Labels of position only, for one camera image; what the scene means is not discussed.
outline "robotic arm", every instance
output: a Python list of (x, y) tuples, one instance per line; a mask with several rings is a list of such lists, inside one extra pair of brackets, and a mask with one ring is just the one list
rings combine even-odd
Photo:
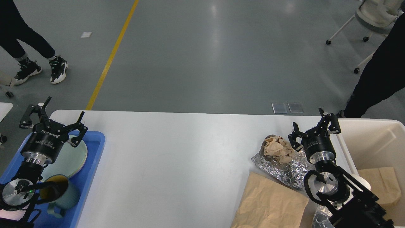
[[(19, 127), (32, 129), (32, 134), (21, 150), (24, 160), (17, 173), (10, 182), (0, 184), (0, 210), (16, 211), (22, 210), (27, 205), (29, 207), (24, 209), (26, 213), (20, 221), (0, 218), (1, 227), (32, 227), (33, 224), (28, 222), (28, 219), (35, 204), (50, 202), (59, 197), (38, 200), (39, 194), (36, 193), (36, 189), (52, 187), (55, 192), (59, 192), (59, 189), (54, 182), (41, 184), (37, 182), (42, 179), (44, 168), (55, 162), (63, 144), (67, 142), (73, 147), (78, 146), (87, 131), (87, 127), (80, 122), (84, 112), (80, 114), (76, 123), (67, 126), (49, 120), (45, 108), (50, 100), (51, 97), (48, 97), (44, 104), (29, 105), (20, 121)], [(30, 119), (33, 113), (39, 117), (39, 123), (35, 125)], [(76, 129), (79, 130), (79, 135), (69, 139), (68, 133)]]
[[(339, 122), (334, 114), (328, 114), (321, 108), (321, 120), (316, 127), (300, 132), (293, 122), (293, 131), (288, 136), (296, 151), (302, 148), (307, 160), (315, 165), (304, 177), (305, 191), (309, 198), (319, 205), (326, 206), (332, 213), (329, 218), (336, 228), (393, 228), (392, 220), (386, 221), (386, 211), (376, 202), (378, 197), (340, 166), (336, 165), (336, 153), (330, 141), (331, 134), (341, 132)], [(316, 199), (311, 191), (317, 192)]]

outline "black pants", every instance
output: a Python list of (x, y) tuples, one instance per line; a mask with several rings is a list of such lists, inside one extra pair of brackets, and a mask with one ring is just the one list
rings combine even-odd
[(405, 87), (405, 16), (395, 22), (360, 76), (344, 115), (360, 118), (367, 109)]
[(55, 50), (48, 42), (28, 27), (13, 0), (0, 0), (0, 46), (13, 58), (20, 58), (26, 53), (17, 39), (33, 47), (45, 58), (55, 55)]

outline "yellow floor line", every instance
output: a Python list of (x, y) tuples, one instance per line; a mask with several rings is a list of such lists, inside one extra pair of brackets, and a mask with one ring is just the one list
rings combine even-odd
[(128, 24), (129, 24), (129, 22), (130, 22), (130, 20), (132, 18), (132, 15), (134, 14), (134, 11), (135, 11), (136, 6), (138, 5), (138, 2), (139, 2), (139, 0), (135, 0), (134, 4), (132, 5), (131, 11), (129, 12), (128, 17), (127, 17), (127, 19), (126, 19), (126, 21), (124, 23), (124, 26), (121, 29), (121, 32), (120, 32), (120, 34), (118, 36), (118, 39), (117, 39), (117, 41), (116, 41), (116, 43), (114, 45), (114, 48), (113, 48), (112, 52), (110, 54), (110, 57), (108, 58), (107, 63), (105, 65), (105, 67), (104, 67), (104, 70), (101, 73), (100, 79), (97, 82), (96, 88), (93, 91), (92, 97), (90, 97), (89, 103), (87, 103), (86, 110), (91, 110), (93, 108), (93, 105), (94, 105), (94, 102), (96, 101), (98, 92), (100, 92), (101, 86), (102, 86), (102, 84), (104, 82), (104, 79), (105, 79), (107, 73), (108, 73), (108, 70), (110, 69), (111, 63), (114, 60), (115, 54), (117, 53), (118, 47), (119, 47), (119, 45), (120, 45), (120, 43), (122, 41), (122, 38), (124, 37), (125, 31), (126, 31), (126, 29), (128, 27)]

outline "person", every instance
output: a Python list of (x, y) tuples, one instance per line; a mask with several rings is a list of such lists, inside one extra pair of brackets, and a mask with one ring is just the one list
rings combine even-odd
[(338, 112), (338, 118), (360, 118), (368, 108), (404, 88), (404, 53), (405, 16), (402, 14), (367, 63), (345, 109)]
[(19, 62), (20, 71), (14, 77), (16, 85), (26, 82), (29, 77), (42, 71), (36, 61), (29, 59), (18, 40), (33, 47), (49, 61), (52, 84), (65, 79), (68, 62), (56, 56), (49, 43), (25, 23), (13, 0), (0, 0), (0, 46)]

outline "white sole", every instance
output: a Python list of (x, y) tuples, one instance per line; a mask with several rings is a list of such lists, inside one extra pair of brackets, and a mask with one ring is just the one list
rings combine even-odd
[(29, 77), (31, 77), (31, 76), (33, 76), (33, 75), (37, 75), (37, 74), (39, 74), (39, 73), (41, 73), (41, 72), (42, 72), (42, 67), (41, 67), (41, 69), (40, 69), (39, 71), (36, 70), (36, 71), (32, 72), (30, 75), (28, 75), (28, 76), (27, 76), (26, 78), (24, 78), (24, 79), (22, 79), (22, 80), (16, 80), (15, 83), (14, 83), (14, 85), (21, 85), (21, 84), (23, 84), (24, 82), (26, 82)]
[(52, 81), (52, 77), (51, 77), (51, 83), (52, 84), (58, 84), (59, 82), (65, 80), (65, 78), (66, 78), (66, 70), (68, 69), (68, 66), (69, 66), (69, 64), (68, 64), (68, 62), (66, 62), (65, 63), (65, 69), (63, 69), (62, 75), (59, 76), (55, 81)]

